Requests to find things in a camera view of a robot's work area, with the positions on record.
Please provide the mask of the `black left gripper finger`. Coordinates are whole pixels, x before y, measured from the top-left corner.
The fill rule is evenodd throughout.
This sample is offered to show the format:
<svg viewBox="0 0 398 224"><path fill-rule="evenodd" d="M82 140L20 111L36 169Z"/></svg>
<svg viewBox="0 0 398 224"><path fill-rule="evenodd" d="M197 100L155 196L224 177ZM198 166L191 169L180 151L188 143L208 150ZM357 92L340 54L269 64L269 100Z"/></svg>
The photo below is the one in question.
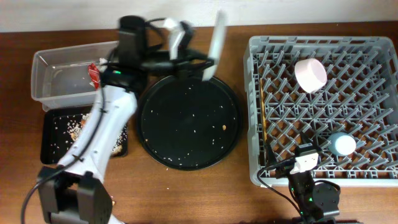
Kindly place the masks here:
<svg viewBox="0 0 398 224"><path fill-rule="evenodd" d="M206 60L202 63L192 63L191 61L180 62L175 64L174 76L177 78L191 77L198 72L210 68L214 64L213 60Z"/></svg>
<svg viewBox="0 0 398 224"><path fill-rule="evenodd" d="M177 60L182 60L182 61L208 60L208 56L194 49L179 49Z"/></svg>

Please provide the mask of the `white plate with food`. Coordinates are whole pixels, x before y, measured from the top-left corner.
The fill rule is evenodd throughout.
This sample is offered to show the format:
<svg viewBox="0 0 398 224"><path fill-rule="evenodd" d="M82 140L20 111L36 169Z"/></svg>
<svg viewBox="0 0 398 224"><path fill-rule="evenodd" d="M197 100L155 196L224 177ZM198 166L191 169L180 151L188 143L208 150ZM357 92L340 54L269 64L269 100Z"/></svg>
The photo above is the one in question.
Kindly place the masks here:
<svg viewBox="0 0 398 224"><path fill-rule="evenodd" d="M202 80L210 80L216 73L220 57L223 51L224 42L226 38L226 14L223 11L218 11L216 22L213 29L208 57L214 60L214 64L209 68L204 69Z"/></svg>

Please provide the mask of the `blue plastic cup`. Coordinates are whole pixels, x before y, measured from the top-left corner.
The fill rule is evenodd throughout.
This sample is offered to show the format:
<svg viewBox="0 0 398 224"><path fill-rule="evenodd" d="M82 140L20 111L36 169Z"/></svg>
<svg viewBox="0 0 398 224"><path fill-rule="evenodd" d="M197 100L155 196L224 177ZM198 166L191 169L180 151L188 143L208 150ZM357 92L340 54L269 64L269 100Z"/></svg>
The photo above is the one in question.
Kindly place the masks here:
<svg viewBox="0 0 398 224"><path fill-rule="evenodd" d="M348 156L356 150L354 137L343 132L332 134L328 141L330 141L328 150L336 156Z"/></svg>

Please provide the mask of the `pink bowl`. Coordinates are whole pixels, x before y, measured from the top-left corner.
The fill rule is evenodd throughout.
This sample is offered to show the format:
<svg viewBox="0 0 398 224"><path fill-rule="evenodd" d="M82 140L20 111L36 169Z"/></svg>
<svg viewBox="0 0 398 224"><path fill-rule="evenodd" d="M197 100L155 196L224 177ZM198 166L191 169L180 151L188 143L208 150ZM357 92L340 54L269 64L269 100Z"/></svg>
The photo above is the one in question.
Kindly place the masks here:
<svg viewBox="0 0 398 224"><path fill-rule="evenodd" d="M299 86L307 93L314 93L326 85L326 70L315 58L298 61L294 72Z"/></svg>

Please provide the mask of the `red snack wrapper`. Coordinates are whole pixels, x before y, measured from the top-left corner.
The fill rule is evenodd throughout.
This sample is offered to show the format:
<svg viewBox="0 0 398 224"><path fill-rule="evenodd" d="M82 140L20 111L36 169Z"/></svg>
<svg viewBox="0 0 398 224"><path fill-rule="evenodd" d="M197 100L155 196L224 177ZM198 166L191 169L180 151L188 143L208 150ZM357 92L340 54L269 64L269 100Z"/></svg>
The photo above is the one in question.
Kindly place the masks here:
<svg viewBox="0 0 398 224"><path fill-rule="evenodd" d="M95 64L92 63L88 66L88 75L91 78L92 85L97 90L100 87L100 71Z"/></svg>

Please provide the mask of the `white napkin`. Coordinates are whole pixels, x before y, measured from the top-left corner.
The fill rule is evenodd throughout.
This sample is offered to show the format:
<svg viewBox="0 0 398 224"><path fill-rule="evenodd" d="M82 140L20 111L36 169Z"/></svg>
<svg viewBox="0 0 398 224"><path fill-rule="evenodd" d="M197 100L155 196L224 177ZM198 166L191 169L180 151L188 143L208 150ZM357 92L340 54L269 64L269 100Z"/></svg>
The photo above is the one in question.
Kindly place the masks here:
<svg viewBox="0 0 398 224"><path fill-rule="evenodd" d="M105 58L100 58L99 59L99 65L106 65L108 63L108 60Z"/></svg>

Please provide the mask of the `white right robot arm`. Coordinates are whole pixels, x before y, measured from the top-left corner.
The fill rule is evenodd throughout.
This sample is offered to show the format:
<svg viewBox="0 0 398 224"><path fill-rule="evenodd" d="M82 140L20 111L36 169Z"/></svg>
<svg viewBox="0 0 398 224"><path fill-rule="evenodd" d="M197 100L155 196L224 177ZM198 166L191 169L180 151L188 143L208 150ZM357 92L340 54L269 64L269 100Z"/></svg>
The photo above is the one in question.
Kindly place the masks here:
<svg viewBox="0 0 398 224"><path fill-rule="evenodd" d="M265 170L274 170L277 179L287 178L291 198L288 201L298 211L294 223L335 223L340 214L338 204L341 188L339 185L312 177L312 170L318 166L321 147L306 134L300 133L301 144L294 155L278 161L269 141L265 143Z"/></svg>

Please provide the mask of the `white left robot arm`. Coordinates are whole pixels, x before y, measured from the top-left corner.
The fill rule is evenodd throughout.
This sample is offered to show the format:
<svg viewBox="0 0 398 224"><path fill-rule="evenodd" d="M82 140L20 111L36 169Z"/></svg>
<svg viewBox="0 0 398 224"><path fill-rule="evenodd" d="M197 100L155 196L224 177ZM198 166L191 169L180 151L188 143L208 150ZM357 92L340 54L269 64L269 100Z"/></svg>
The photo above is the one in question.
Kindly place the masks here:
<svg viewBox="0 0 398 224"><path fill-rule="evenodd" d="M192 27L184 21L163 20L168 35L150 46L147 31L154 20L124 16L119 20L119 43L99 74L95 102L78 139L56 167L41 168L32 193L38 193L46 223L116 223L113 201L103 182L111 151L130 117L147 77L201 75L210 80L220 62L226 36L226 15L219 12L207 54L188 45Z"/></svg>

